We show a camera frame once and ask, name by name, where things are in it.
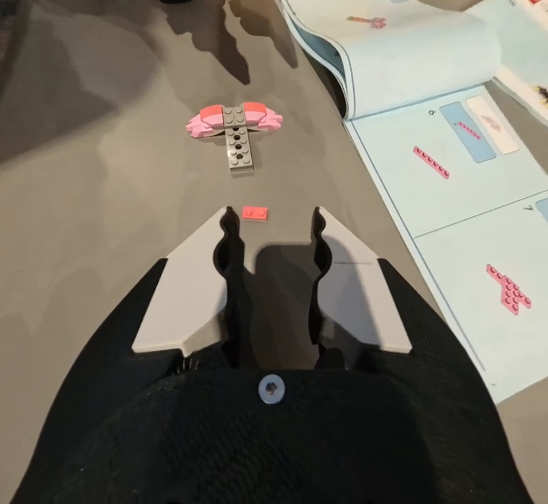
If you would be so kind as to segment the instruction booklet with pink bird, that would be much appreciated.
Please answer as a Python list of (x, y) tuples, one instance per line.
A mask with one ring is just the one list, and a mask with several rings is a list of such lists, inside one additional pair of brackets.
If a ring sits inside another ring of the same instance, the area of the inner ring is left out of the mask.
[(497, 32), (495, 83), (547, 125), (547, 0), (484, 0), (468, 12)]

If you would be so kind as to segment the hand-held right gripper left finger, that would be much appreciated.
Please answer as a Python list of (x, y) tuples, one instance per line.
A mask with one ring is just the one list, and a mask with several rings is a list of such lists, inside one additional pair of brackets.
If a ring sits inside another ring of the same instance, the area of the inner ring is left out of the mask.
[(241, 365), (248, 343), (244, 244), (236, 211), (223, 206), (167, 255), (132, 352), (177, 350), (184, 358), (220, 346)]

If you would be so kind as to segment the pink grey brick assembly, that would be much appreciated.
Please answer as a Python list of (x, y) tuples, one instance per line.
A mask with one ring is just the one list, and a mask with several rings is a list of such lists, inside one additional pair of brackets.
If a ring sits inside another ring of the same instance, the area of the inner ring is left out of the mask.
[(229, 171), (236, 175), (254, 171), (250, 132), (278, 130), (282, 123), (283, 116), (263, 103), (243, 102), (234, 107), (215, 104), (191, 118), (186, 130), (196, 139), (223, 137)]

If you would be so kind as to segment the light blue instruction booklet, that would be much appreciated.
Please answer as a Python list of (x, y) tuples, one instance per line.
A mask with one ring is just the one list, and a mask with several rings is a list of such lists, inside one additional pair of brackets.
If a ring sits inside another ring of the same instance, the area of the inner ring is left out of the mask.
[(547, 377), (547, 170), (485, 84), (495, 28), (418, 0), (275, 0), (496, 404)]

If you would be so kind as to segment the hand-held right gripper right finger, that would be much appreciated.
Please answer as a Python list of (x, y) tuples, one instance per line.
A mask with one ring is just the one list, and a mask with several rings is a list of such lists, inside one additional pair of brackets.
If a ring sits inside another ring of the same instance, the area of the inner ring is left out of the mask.
[(368, 351), (408, 355), (412, 343), (380, 257), (324, 207), (312, 216), (313, 261), (308, 330), (320, 351), (339, 349), (351, 368)]

